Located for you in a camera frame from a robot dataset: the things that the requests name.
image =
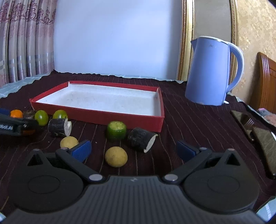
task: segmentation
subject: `blue electric kettle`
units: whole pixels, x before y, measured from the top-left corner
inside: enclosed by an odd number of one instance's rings
[[[194,55],[185,92],[185,97],[203,105],[222,105],[227,92],[240,81],[243,68],[243,53],[236,45],[215,37],[200,36],[191,41]],[[238,70],[233,82],[228,85],[230,53],[238,61]]]

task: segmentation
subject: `curtain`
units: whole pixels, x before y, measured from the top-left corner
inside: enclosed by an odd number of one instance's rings
[[[54,69],[57,0],[3,0],[0,8],[0,87]]]

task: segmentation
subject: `kettle lid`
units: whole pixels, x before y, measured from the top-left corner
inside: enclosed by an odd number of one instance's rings
[[[229,44],[229,42],[227,41],[224,41],[224,40],[221,40],[219,38],[216,38],[216,37],[210,37],[210,36],[199,36],[198,38],[208,38],[208,39],[212,39],[212,40],[215,40],[215,41],[219,41],[219,42],[222,42],[222,43],[225,43],[225,44]]]

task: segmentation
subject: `silver screw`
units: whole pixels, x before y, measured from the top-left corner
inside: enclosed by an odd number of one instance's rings
[[[92,174],[89,176],[89,179],[92,181],[100,181],[103,179],[103,176],[100,174]]]
[[[178,176],[175,174],[167,174],[164,176],[164,178],[168,181],[176,181],[178,179]]]

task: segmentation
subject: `shallow cardboard tray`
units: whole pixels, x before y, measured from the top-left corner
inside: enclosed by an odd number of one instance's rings
[[[128,129],[160,132],[164,107],[159,87],[123,83],[69,81],[30,99],[34,110],[53,115],[65,110],[69,119],[107,125],[122,121]]]

